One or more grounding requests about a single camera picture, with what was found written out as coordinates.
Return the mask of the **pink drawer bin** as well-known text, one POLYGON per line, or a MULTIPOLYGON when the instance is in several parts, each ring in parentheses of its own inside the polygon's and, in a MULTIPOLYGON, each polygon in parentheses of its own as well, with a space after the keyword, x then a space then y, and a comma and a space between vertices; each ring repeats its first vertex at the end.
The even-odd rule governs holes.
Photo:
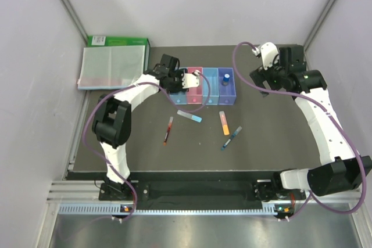
MULTIPOLYGON (((193 73, 195 70, 202 72, 202 67, 188 67, 189 73, 193 73)), ((195 88, 190 88, 187 92, 187 102, 188 104, 201 104, 203 94, 203 84, 202 77, 199 76, 199 86, 195 88)))

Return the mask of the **sky blue drawer bin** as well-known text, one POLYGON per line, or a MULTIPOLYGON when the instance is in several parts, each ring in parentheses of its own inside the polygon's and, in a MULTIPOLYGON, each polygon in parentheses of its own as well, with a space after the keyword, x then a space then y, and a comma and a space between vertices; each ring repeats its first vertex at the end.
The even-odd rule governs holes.
POLYGON ((203 80, 202 103, 205 103, 209 96, 207 105, 218 105, 219 102, 219 76, 218 69, 204 67, 202 74, 206 77, 203 80))

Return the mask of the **grey teal highlighter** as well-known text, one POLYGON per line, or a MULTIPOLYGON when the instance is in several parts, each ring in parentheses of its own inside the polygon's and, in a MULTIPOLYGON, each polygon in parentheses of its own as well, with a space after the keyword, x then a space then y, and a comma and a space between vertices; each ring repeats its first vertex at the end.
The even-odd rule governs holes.
POLYGON ((178 110, 178 111, 177 111, 177 114, 178 114, 179 116, 185 117, 185 118, 190 119, 190 120, 192 120, 192 121, 195 121, 195 122, 197 122, 197 123, 200 123, 200 122, 202 121, 202 118, 201 118, 201 117, 196 116, 196 115, 191 114, 191 113, 184 112, 184 111, 182 111, 182 110, 178 110))

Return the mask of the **translucent mesh zipper pouch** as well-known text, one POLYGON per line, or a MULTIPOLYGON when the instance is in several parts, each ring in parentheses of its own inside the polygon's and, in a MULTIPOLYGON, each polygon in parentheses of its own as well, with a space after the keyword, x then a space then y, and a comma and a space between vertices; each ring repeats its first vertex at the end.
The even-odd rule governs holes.
POLYGON ((148 48, 144 45, 84 48, 77 88, 125 88, 138 80, 147 66, 148 48))

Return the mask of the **blue capped ink bottle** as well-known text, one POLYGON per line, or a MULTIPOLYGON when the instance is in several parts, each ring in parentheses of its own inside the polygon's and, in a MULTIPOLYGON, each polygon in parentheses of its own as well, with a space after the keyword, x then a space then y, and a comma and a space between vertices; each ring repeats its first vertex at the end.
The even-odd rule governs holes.
POLYGON ((229 84, 229 82, 230 82, 230 75, 229 74, 224 74, 221 84, 223 86, 227 86, 229 84))

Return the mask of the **purple drawer bin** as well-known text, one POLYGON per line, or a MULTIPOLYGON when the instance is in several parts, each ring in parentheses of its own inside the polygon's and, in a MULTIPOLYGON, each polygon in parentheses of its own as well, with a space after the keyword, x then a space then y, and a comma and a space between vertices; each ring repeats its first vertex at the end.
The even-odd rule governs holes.
POLYGON ((228 67, 219 67, 218 76, 219 76, 219 102, 218 104, 219 105, 233 105, 237 97, 234 70, 228 67), (221 84, 224 74, 230 75, 230 82, 227 86, 223 86, 221 84))

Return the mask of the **blue gel pen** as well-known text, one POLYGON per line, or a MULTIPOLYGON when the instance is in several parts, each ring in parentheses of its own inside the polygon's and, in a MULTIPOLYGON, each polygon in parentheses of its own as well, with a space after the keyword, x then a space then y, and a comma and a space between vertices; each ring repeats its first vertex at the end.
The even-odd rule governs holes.
POLYGON ((230 144, 230 142, 241 132, 241 130, 242 130, 242 127, 239 126, 234 131, 234 133, 227 139, 226 143, 224 143, 224 145, 221 147, 221 150, 224 150, 230 144))

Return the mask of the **red gel pen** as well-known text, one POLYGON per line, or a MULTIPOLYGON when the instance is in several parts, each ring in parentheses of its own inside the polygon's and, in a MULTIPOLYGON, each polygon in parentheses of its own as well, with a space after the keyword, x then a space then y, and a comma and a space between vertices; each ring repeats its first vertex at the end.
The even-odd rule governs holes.
POLYGON ((166 146, 167 145, 167 140, 169 138, 170 130, 171 130, 171 127, 172 127, 172 124, 173 124, 173 119, 174 119, 173 116, 171 116, 169 118, 169 122, 168 122, 168 125, 167 125, 167 131, 166 131, 166 134, 165 134, 165 137, 164 137, 164 141, 163 141, 163 146, 166 146))

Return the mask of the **pink orange highlighter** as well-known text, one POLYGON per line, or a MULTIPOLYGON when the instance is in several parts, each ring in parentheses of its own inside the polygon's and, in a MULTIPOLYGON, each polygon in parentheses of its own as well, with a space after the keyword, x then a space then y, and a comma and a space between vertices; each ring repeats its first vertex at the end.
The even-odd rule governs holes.
POLYGON ((219 112, 219 116, 220 116, 221 126, 222 126, 222 129, 223 129, 223 134, 224 135, 229 135, 230 134, 230 130, 229 130, 229 127, 228 127, 228 123, 227 123, 225 112, 224 111, 220 111, 219 112))

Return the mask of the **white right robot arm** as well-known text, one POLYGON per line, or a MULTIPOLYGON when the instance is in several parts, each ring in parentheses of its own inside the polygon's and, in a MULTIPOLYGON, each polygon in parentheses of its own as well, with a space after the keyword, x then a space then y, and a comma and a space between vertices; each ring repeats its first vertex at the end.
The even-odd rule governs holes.
POLYGON ((276 47, 267 42, 252 50, 262 65, 250 73, 256 86, 293 92, 316 141, 320 166, 313 169, 285 170, 276 174, 272 194, 285 199, 293 189, 312 191, 317 196, 357 189, 362 175, 351 147, 336 127, 339 124, 332 108, 327 84, 318 70, 308 70, 303 46, 276 47))

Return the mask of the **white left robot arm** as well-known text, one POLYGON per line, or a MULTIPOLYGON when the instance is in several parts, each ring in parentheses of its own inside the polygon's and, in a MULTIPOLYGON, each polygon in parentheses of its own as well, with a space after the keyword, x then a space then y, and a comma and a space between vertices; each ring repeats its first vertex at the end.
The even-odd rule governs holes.
POLYGON ((108 160, 105 189, 118 199, 131 195, 132 186, 126 182, 130 170, 126 159, 126 142, 131 134, 131 114, 145 99, 163 88, 166 93, 186 91, 183 78, 186 70, 180 69, 180 60, 164 54, 153 69, 144 71, 132 83, 133 87, 107 98, 95 112, 92 131, 108 160))

